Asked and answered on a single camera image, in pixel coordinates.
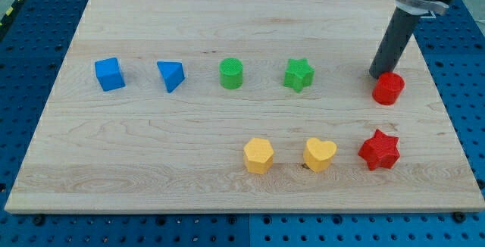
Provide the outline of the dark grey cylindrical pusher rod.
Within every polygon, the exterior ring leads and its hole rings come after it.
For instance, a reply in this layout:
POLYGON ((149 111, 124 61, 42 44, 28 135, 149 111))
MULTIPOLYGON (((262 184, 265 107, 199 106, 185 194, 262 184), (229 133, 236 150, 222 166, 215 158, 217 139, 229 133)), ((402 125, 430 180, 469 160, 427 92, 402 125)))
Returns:
POLYGON ((413 35, 420 16, 396 7, 380 42, 369 74, 378 79, 383 73, 392 73, 413 35))

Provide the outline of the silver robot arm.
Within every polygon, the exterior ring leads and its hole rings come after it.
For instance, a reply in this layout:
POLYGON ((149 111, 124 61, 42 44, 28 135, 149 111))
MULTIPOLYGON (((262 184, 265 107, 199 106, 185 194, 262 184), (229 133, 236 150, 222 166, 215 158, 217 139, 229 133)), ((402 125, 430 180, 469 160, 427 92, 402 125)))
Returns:
POLYGON ((394 71, 421 16, 433 12, 444 15, 453 0, 394 0, 396 8, 369 68, 378 79, 394 71))

